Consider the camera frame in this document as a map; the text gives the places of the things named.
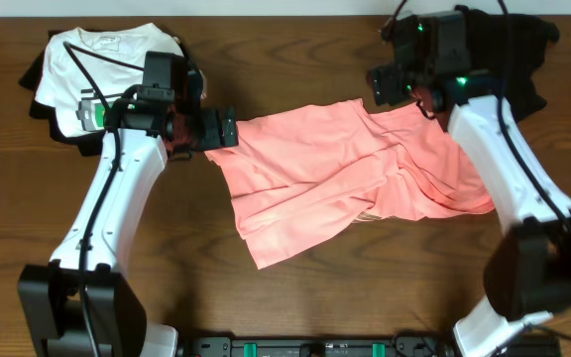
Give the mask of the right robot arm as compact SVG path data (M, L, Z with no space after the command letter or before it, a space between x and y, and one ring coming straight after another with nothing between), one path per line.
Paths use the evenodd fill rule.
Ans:
M445 128L478 171L504 233L484 271L484 297L434 354L558 355L563 334L547 322L571 308L571 198L517 126L545 105L531 76L559 40L558 28L535 16L459 5L395 12L381 36L394 59L368 74L376 102L414 98Z

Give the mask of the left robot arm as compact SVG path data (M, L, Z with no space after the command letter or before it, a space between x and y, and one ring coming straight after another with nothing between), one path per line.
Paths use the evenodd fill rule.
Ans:
M238 143L233 110L204 109L190 59L148 52L141 83L105 103L99 165L74 224L45 265L27 265L18 295L39 356L178 356L175 328L150 323L127 282L148 196L173 155Z

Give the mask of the pink t-shirt with brown print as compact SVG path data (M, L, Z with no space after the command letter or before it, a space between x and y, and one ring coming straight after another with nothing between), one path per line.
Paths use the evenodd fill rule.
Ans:
M494 205L450 135L407 105L370 114L362 100L243 121L236 147L212 150L235 225L260 269L350 224L485 214Z

